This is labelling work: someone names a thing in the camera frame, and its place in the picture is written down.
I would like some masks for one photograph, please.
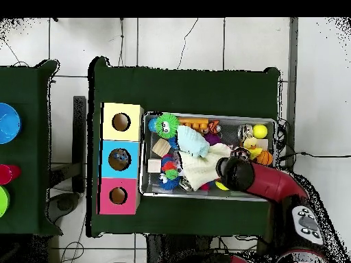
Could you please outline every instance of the dark green table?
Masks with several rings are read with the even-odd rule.
[[[87,235],[101,232],[263,235],[268,202],[141,197],[136,215],[97,215],[101,102],[140,104],[145,111],[277,119],[276,68],[265,72],[113,68],[105,58],[89,67]]]
[[[45,216],[49,180],[48,81],[57,62],[34,68],[0,66],[0,102],[16,109],[22,120],[19,135],[0,145],[0,164],[16,164],[21,176],[5,185],[10,207],[0,218],[2,234],[57,235],[60,230]]]

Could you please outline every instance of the yellow ball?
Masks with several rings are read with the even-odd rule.
[[[257,139],[263,139],[264,137],[267,136],[268,130],[266,126],[262,124],[257,124],[252,128],[252,133],[254,134],[254,137]]]
[[[216,183],[216,186],[217,186],[218,188],[220,188],[221,190],[229,190],[229,188],[227,188],[226,186],[224,186],[221,182],[216,181],[215,183]]]

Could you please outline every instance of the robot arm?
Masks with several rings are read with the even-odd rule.
[[[275,203],[274,249],[277,263],[327,263],[324,237],[308,205],[306,191],[290,175],[239,158],[218,161],[224,186]]]

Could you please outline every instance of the yellow box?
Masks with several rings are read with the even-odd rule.
[[[104,103],[104,120],[102,125],[104,140],[117,141],[139,141],[141,134],[141,119],[143,116],[143,108],[140,105],[122,104],[122,103]],[[127,128],[122,127],[123,131],[119,131],[120,123],[117,121],[123,119],[128,120]]]

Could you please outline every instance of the blue box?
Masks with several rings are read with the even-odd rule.
[[[122,170],[114,170],[108,163],[108,156],[114,149],[125,149],[130,157],[130,165]],[[102,141],[102,163],[101,163],[101,177],[118,177],[123,179],[137,179],[138,178],[138,163],[139,163],[139,142],[128,141]]]

